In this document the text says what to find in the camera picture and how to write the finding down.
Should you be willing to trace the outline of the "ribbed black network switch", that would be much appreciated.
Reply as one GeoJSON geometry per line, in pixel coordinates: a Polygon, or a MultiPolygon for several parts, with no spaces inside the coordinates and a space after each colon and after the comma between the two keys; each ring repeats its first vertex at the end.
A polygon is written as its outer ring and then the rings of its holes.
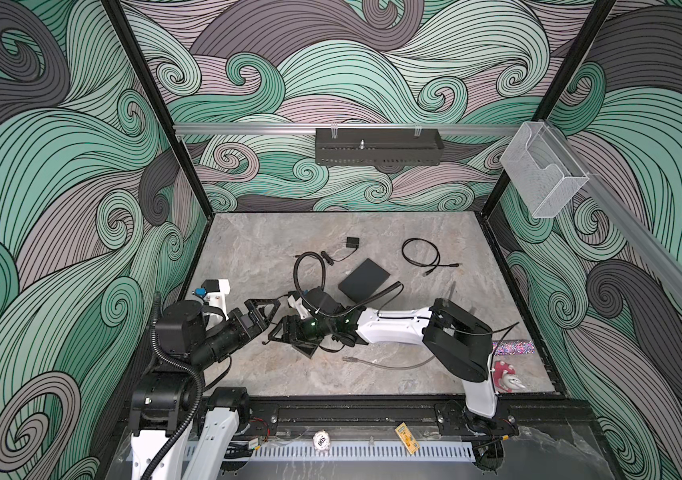
{"type": "Polygon", "coordinates": [[[315,352],[319,349],[321,343],[322,340],[316,338],[306,339],[299,336],[292,336],[290,338],[290,344],[292,347],[309,359],[313,357],[315,352]]]}

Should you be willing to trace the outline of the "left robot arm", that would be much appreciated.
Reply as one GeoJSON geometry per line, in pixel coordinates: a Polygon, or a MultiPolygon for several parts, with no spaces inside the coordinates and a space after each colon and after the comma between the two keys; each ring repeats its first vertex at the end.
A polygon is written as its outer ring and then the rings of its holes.
{"type": "Polygon", "coordinates": [[[252,415],[244,387],[222,387],[204,372],[256,339],[271,325],[279,299],[249,299],[212,327],[221,309],[196,300],[164,306],[152,301],[150,364],[131,398],[134,479],[215,479],[244,463],[267,440],[269,424],[252,415]]]}

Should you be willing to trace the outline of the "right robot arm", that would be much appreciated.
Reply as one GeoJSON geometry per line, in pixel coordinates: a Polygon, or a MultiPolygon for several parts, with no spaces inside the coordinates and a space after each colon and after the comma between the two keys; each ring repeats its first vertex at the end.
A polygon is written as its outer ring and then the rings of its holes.
{"type": "Polygon", "coordinates": [[[445,298],[411,310],[374,308],[373,302],[400,293],[404,285],[396,281],[386,287],[390,274],[371,260],[363,261],[339,284],[352,301],[345,306],[326,291],[327,265],[333,262],[325,253],[305,252],[296,257],[293,290],[287,296],[295,313],[277,323],[268,335],[270,342],[288,344],[308,358],[327,338],[343,348],[379,343],[422,346],[460,379],[469,414],[484,419],[496,415],[498,394],[492,367],[500,341],[494,336],[505,340],[512,325],[494,330],[445,298]]]}

